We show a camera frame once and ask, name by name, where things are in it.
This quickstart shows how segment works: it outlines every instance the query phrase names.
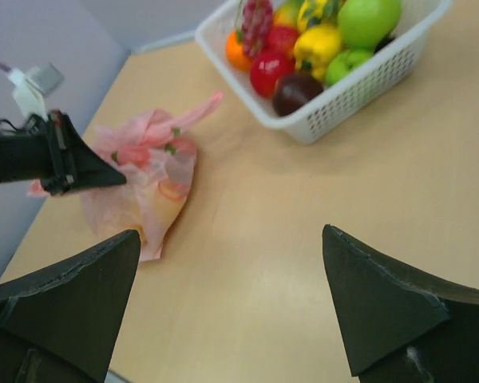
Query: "red apple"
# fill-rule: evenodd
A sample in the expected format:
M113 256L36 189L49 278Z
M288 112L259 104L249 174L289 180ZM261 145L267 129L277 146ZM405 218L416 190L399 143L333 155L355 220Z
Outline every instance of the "red apple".
M254 60L250 69L250 82L261 97L270 99L277 81L295 71L295 61L286 54L268 50Z
M267 47L270 50L285 53L293 57L293 49L299 32L291 26L273 26L267 37Z

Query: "red fruit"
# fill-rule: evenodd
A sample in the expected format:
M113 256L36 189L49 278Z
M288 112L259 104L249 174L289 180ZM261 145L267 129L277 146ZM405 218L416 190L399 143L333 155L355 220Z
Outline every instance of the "red fruit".
M247 0L243 7L243 53L256 57L265 47L273 24L271 0Z
M268 34L267 47L280 53L293 56L296 40L299 32L291 26L274 26Z
M271 98L277 81L295 71L295 61L286 54L265 51L254 60L250 69L250 82L261 97Z

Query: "grapes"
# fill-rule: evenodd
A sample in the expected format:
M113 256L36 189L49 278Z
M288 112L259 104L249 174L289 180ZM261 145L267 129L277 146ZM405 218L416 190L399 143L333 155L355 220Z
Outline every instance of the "grapes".
M243 8L243 53L256 57L266 45L273 24L273 6L270 0L247 0Z

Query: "orange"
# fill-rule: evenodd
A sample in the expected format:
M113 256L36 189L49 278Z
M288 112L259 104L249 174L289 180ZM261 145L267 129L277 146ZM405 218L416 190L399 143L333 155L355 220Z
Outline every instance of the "orange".
M243 44L238 41L238 35L235 30L229 34L225 44L225 54L232 67L248 72L252 67L252 60L243 54Z

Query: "yellow bell pepper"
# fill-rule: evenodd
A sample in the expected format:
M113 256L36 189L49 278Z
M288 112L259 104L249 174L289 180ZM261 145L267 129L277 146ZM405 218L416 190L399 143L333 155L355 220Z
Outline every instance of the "yellow bell pepper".
M296 41L295 69L298 72L308 72L323 83L328 65L341 50L342 38L337 27L329 24L313 26Z
M304 0L296 27L302 34L312 26L325 23L336 23L337 13L346 0Z

